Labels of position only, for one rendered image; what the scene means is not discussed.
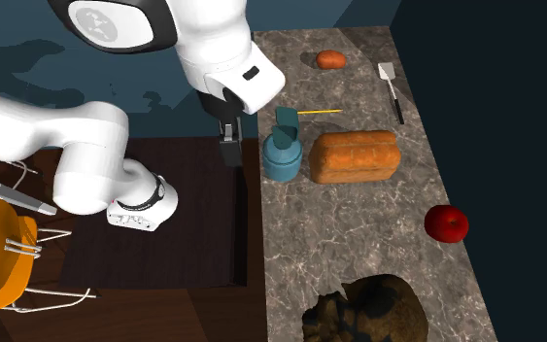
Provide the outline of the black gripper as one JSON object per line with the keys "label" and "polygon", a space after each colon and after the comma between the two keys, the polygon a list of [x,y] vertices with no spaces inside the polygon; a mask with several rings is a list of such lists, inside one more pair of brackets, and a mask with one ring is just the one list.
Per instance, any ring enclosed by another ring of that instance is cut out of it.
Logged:
{"label": "black gripper", "polygon": [[222,90],[223,99],[212,94],[197,91],[205,112],[220,121],[220,150],[224,163],[228,167],[241,167],[242,125],[238,118],[244,111],[244,103],[229,88]]}

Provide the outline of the blue soap dispenser bottle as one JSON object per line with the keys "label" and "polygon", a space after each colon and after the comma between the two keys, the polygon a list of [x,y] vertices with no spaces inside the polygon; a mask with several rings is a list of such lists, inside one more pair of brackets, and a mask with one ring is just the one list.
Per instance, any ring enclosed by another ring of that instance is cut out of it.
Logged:
{"label": "blue soap dispenser bottle", "polygon": [[262,165],[267,178],[287,182],[297,175],[303,155],[299,121],[293,108],[278,106],[275,114],[276,124],[263,142]]}

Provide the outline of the dark robot stand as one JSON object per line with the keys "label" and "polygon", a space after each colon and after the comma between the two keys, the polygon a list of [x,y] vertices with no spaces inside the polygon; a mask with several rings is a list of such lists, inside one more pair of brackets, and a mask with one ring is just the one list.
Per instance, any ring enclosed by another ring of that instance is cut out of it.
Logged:
{"label": "dark robot stand", "polygon": [[215,137],[132,138],[129,158],[179,194],[169,220],[146,232],[75,219],[59,283],[98,289],[188,289],[247,283],[247,189],[242,169],[224,164]]}

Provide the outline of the orange-brown bread loaf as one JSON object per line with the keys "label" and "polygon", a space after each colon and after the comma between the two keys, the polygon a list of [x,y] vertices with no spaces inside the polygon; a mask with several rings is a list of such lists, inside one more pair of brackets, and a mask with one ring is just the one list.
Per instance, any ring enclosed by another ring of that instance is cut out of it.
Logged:
{"label": "orange-brown bread loaf", "polygon": [[387,130],[328,132],[315,140],[308,160],[317,184],[365,183],[389,179],[401,152]]}

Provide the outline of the brown potato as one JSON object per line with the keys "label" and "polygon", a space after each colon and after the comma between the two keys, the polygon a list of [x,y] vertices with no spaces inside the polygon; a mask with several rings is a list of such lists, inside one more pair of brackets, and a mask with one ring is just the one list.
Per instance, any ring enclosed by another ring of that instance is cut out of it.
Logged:
{"label": "brown potato", "polygon": [[316,56],[316,64],[322,70],[342,69],[346,62],[346,56],[339,51],[320,51]]}

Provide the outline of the dark brown lumpy object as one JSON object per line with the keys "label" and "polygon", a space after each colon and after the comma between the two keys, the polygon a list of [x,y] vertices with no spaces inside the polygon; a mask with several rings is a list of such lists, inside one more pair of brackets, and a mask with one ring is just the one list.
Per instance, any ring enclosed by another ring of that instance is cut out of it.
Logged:
{"label": "dark brown lumpy object", "polygon": [[342,288],[305,311],[304,342],[427,342],[426,313],[402,278],[380,274]]}

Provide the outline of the red apple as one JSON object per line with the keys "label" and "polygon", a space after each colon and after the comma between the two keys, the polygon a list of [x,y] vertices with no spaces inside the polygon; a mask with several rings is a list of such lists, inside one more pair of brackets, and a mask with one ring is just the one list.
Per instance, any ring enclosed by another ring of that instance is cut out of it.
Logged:
{"label": "red apple", "polygon": [[458,208],[436,205],[427,211],[424,228],[438,242],[458,243],[466,236],[469,223],[467,216]]}

